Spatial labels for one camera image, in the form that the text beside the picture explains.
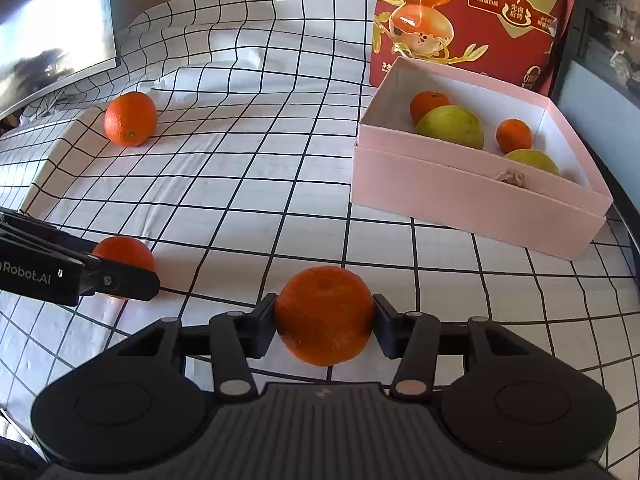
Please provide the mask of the small orange tangerine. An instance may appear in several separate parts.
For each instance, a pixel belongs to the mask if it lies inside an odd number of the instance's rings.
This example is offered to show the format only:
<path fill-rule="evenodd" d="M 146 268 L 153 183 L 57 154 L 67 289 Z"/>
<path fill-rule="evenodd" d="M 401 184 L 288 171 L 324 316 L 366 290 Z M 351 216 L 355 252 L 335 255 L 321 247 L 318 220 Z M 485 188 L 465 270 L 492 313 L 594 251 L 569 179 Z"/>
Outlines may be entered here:
<path fill-rule="evenodd" d="M 156 271 L 155 260 L 149 247 L 129 236 L 111 236 L 104 238 L 93 248 L 91 255 L 102 259 Z"/>

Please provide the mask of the large orange tangerine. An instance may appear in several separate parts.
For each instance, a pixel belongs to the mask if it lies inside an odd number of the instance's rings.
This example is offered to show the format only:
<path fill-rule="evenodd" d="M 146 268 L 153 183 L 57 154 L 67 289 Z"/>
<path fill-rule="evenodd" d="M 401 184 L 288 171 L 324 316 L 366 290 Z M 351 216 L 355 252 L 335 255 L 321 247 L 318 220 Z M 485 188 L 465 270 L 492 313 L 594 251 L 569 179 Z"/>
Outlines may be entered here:
<path fill-rule="evenodd" d="M 372 292 L 360 276 L 339 266 L 314 266 L 290 278 L 274 307 L 277 331 L 288 350 L 314 366 L 356 358 L 368 343 Z"/>

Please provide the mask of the far orange tangerine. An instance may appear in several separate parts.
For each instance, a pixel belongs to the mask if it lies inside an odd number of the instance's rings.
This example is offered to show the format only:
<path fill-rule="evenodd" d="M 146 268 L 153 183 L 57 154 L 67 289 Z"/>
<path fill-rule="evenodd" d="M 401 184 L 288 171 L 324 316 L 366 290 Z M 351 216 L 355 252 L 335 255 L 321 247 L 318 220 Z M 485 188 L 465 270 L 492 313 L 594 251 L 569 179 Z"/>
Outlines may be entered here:
<path fill-rule="evenodd" d="M 104 117 L 107 139 L 122 148 L 135 148 L 149 139 L 157 126 L 153 100 L 142 92 L 128 92 L 108 104 Z"/>

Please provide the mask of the white black grid tablecloth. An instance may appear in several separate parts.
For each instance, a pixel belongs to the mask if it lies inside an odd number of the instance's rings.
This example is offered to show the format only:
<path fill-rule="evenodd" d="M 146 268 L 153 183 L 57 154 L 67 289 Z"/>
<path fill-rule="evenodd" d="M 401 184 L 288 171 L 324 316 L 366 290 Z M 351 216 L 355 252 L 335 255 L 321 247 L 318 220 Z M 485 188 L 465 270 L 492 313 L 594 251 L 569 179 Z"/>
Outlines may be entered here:
<path fill-rule="evenodd" d="M 172 0 L 119 37 L 114 70 L 27 107 L 1 138 L 1 203 L 88 240 L 152 249 L 150 302 L 63 307 L 1 297 L 1 432 L 32 431 L 50 382 L 158 318 L 203 324 L 336 264 L 396 309 L 485 315 L 600 382 L 617 425 L 603 465 L 639 474 L 639 292 L 622 218 L 566 261 L 349 200 L 369 84 L 373 0 Z M 107 139 L 108 104 L 154 102 L 135 148 Z"/>

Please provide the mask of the small green pear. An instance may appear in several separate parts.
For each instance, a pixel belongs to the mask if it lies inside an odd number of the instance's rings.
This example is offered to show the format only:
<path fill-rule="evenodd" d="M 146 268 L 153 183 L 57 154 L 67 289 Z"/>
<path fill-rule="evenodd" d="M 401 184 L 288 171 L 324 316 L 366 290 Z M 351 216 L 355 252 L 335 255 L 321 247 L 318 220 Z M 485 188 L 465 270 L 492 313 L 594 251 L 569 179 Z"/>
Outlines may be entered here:
<path fill-rule="evenodd" d="M 560 174 L 558 166 L 547 154 L 533 148 L 520 148 L 519 150 L 510 151 L 504 157 L 512 160 L 512 162 L 519 162 L 529 167 L 547 171 L 549 174 L 555 174 L 556 176 Z"/>

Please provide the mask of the large green pear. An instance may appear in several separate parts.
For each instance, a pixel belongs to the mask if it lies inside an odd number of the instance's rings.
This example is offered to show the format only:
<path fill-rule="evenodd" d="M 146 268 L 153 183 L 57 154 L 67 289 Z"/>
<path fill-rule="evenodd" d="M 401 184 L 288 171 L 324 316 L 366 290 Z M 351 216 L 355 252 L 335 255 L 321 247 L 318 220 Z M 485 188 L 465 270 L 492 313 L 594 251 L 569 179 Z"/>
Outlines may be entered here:
<path fill-rule="evenodd" d="M 414 127 L 420 136 L 445 142 L 484 148 L 484 128 L 480 118 L 460 105 L 443 105 L 430 110 Z"/>

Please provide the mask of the orange tangerine in box right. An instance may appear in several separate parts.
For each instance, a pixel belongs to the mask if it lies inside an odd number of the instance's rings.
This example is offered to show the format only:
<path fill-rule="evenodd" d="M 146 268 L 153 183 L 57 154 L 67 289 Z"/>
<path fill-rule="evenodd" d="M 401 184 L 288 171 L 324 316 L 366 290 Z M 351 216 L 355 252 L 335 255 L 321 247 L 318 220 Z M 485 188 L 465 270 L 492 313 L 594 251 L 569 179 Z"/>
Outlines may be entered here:
<path fill-rule="evenodd" d="M 532 129 L 518 118 L 509 118 L 498 125 L 496 141 L 503 154 L 529 150 L 533 146 Z"/>

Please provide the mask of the orange tangerine in box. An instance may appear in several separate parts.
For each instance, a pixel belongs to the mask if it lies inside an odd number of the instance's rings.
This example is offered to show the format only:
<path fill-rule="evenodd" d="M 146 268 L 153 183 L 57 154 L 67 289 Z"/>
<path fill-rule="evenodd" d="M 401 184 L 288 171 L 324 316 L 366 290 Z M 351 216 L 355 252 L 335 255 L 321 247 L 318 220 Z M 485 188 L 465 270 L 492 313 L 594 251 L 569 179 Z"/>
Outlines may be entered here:
<path fill-rule="evenodd" d="M 416 125 L 423 116 L 437 107 L 449 105 L 450 101 L 442 92 L 422 91 L 416 94 L 410 102 L 409 112 Z"/>
<path fill-rule="evenodd" d="M 509 118 L 498 125 L 496 141 L 503 154 L 529 150 L 533 146 L 532 129 L 518 118 Z"/>

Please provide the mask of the dark screen monitor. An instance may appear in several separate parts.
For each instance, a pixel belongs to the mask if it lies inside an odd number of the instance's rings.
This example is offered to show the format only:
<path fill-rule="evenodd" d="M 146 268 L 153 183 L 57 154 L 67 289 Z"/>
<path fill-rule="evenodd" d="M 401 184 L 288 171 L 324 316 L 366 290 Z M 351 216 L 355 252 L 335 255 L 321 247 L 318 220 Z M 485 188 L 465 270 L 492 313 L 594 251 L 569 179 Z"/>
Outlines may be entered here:
<path fill-rule="evenodd" d="M 111 0 L 1 0 L 1 116 L 116 66 Z"/>

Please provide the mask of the orange tangerine in box back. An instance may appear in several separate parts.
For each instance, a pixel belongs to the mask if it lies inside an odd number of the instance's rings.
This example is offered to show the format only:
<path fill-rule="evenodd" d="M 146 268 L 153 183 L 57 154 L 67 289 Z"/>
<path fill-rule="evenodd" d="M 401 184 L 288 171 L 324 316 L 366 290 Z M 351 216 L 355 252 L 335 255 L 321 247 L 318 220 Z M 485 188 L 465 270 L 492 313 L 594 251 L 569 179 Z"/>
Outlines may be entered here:
<path fill-rule="evenodd" d="M 449 105 L 450 101 L 442 92 L 422 91 L 416 94 L 410 102 L 409 112 L 416 125 L 423 116 L 437 107 Z"/>

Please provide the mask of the red snack bag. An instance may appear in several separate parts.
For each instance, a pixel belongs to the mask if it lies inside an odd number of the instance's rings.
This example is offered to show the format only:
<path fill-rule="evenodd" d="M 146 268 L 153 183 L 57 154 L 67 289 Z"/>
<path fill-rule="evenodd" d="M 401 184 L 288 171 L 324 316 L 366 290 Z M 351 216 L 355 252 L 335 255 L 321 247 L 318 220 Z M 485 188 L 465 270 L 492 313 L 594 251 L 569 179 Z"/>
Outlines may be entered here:
<path fill-rule="evenodd" d="M 575 0 L 376 0 L 370 83 L 396 58 L 491 76 L 548 94 Z"/>

